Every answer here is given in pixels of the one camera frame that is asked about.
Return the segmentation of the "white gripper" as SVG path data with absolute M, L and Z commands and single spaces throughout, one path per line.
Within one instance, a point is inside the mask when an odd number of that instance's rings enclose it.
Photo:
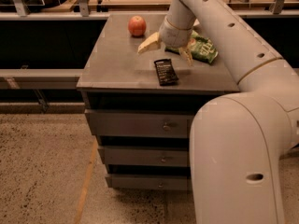
M 167 47 L 179 48 L 179 55 L 187 62 L 188 66 L 192 66 L 192 53 L 190 48 L 186 45 L 190 40 L 193 24 L 194 18 L 182 21 L 182 24 L 178 24 L 174 21 L 170 21 L 168 17 L 165 17 L 159 32 L 155 32 L 143 41 L 139 45 L 137 53 L 141 54 L 160 49 L 162 41 Z

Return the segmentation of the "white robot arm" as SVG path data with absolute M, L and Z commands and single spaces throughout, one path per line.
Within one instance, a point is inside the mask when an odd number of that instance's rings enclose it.
M 217 97 L 195 115 L 190 166 L 197 224 L 285 224 L 279 159 L 299 144 L 299 77 L 222 0 L 172 0 L 156 37 L 185 48 L 199 22 L 239 91 Z

